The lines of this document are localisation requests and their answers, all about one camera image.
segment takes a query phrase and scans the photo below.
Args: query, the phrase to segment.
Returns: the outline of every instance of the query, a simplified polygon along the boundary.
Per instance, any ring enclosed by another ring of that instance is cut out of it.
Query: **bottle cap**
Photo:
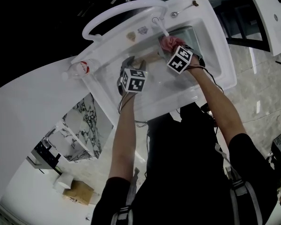
[[[67,72],[63,72],[63,73],[61,74],[61,77],[62,77],[62,80],[63,80],[63,81],[66,81],[66,80],[69,79],[69,74],[68,74]]]

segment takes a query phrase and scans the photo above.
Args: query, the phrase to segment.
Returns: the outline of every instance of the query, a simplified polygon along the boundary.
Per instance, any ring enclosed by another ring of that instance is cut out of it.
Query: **pink cloth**
[[[173,54],[178,46],[183,46],[185,41],[174,36],[164,36],[160,42],[161,48]]]

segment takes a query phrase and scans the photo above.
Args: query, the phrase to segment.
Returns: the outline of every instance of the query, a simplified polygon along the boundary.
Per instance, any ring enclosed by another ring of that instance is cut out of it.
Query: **fiducial marker cube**
[[[148,72],[125,68],[121,83],[126,92],[142,92]]]
[[[191,63],[192,52],[179,46],[175,54],[168,61],[167,66],[175,72],[181,74],[184,69]]]

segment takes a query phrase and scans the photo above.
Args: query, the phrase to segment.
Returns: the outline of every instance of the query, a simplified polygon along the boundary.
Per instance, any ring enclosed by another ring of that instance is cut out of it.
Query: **sink basin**
[[[206,68],[213,74],[217,83],[225,90],[236,85],[236,75],[228,44],[217,17],[208,0],[196,0],[198,7],[190,7],[172,18],[170,13],[179,11],[192,0],[169,0],[169,10],[164,17],[164,26],[171,33],[179,28],[189,27],[183,39],[198,50]],[[101,67],[85,76],[83,81],[111,120],[118,123],[118,104],[121,96],[116,81],[122,61],[130,56],[136,58],[158,51],[162,55],[158,38],[163,34],[151,25],[150,18],[158,13],[157,7],[149,8],[126,20],[103,35],[100,46],[90,45],[89,53],[78,55],[72,62],[96,59]],[[147,33],[139,29],[146,27]],[[127,38],[135,33],[135,41]],[[203,94],[195,79],[187,72],[178,75],[166,66],[161,58],[147,64],[148,79],[144,90],[135,97],[135,119],[147,121],[200,99]]]

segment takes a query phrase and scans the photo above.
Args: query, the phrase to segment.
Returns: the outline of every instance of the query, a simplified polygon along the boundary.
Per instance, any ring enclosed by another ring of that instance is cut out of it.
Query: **plastic bottle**
[[[90,70],[96,71],[100,66],[97,60],[91,59],[86,61],[81,61],[72,64],[69,69],[61,74],[64,81],[68,79],[81,79],[86,74],[90,73]]]

